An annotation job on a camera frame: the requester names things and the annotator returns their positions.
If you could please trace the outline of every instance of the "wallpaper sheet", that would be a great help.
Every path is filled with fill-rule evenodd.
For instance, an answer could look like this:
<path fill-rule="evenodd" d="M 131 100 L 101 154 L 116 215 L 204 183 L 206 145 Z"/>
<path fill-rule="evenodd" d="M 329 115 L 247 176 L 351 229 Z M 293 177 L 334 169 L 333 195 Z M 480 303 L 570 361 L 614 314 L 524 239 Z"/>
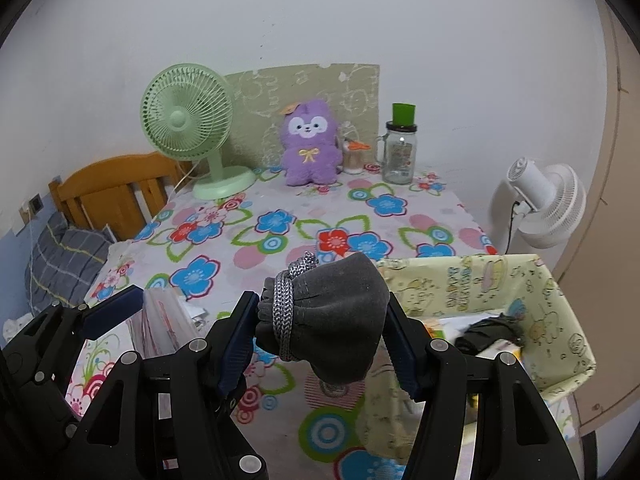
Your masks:
<path fill-rule="evenodd" d="M 225 165 L 268 168 L 280 164 L 281 110 L 322 98 L 348 135 L 374 146 L 378 134 L 378 65 L 292 65 L 226 76 L 234 93 L 234 120 L 223 146 Z M 368 153 L 372 162 L 374 150 Z"/>

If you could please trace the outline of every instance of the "chair backrest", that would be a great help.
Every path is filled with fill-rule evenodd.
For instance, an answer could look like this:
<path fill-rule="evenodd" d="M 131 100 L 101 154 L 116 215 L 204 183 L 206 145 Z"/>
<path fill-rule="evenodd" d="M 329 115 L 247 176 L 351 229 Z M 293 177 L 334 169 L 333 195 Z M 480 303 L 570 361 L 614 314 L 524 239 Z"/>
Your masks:
<path fill-rule="evenodd" d="M 166 203 L 162 179 L 176 186 L 181 176 L 178 162 L 153 152 L 94 162 L 62 184 L 51 182 L 49 189 L 58 210 L 76 226 L 102 229 L 109 224 L 120 240 L 127 240 L 146 224 L 132 186 L 140 186 L 153 217 Z"/>

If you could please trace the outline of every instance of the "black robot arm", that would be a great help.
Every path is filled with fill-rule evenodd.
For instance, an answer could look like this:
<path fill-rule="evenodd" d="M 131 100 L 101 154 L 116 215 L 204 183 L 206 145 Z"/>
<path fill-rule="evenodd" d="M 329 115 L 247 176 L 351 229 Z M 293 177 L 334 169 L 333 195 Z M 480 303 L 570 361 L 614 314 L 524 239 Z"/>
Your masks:
<path fill-rule="evenodd" d="M 230 418 L 246 389 L 258 300 L 245 292 L 229 318 L 175 354 L 123 354 L 81 420 L 64 393 L 82 344 L 142 308 L 142 290 L 130 286 L 83 311 L 49 307 L 0 357 L 0 452 L 10 478 L 266 480 L 266 462 Z M 558 427 L 513 356 L 469 357 L 431 339 L 393 295 L 383 337 L 402 389 L 426 402 L 404 480 L 455 477 L 469 393 L 480 398 L 472 479 L 577 480 Z M 169 415 L 159 394 L 170 394 Z"/>

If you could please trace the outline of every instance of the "pillow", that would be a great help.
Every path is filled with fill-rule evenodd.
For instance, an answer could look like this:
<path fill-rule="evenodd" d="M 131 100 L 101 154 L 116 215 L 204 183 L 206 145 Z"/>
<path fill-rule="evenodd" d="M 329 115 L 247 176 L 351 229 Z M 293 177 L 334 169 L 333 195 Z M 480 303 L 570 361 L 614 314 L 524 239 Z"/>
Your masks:
<path fill-rule="evenodd" d="M 66 306 L 81 304 L 107 260 L 110 245 L 101 232 L 69 226 L 62 213 L 54 213 L 33 247 L 25 272 L 32 312 L 43 311 L 53 300 Z"/>

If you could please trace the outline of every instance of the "purple plush toy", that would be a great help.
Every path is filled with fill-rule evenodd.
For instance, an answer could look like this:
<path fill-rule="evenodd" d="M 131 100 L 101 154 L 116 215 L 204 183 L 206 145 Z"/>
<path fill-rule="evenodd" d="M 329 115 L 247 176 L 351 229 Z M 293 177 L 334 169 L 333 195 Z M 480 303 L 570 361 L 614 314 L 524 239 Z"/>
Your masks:
<path fill-rule="evenodd" d="M 287 185 L 309 182 L 333 184 L 342 152 L 336 147 L 338 125 L 322 99 L 300 103 L 285 118 L 280 133 L 284 146 L 281 166 L 287 170 Z"/>

